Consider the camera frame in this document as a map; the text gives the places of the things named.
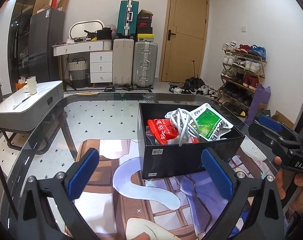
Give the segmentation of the person's right hand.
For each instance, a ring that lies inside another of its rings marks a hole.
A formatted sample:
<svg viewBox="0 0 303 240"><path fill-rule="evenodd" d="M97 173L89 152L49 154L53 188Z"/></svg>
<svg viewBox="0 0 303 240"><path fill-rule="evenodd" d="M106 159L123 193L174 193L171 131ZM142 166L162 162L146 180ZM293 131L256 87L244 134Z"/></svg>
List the person's right hand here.
<svg viewBox="0 0 303 240"><path fill-rule="evenodd" d="M293 209L300 216L303 216L303 185L296 182L297 176L303 173L291 171L282 165L280 157L274 158L275 164L280 165L280 170L276 174L276 186L282 200L283 212Z"/></svg>

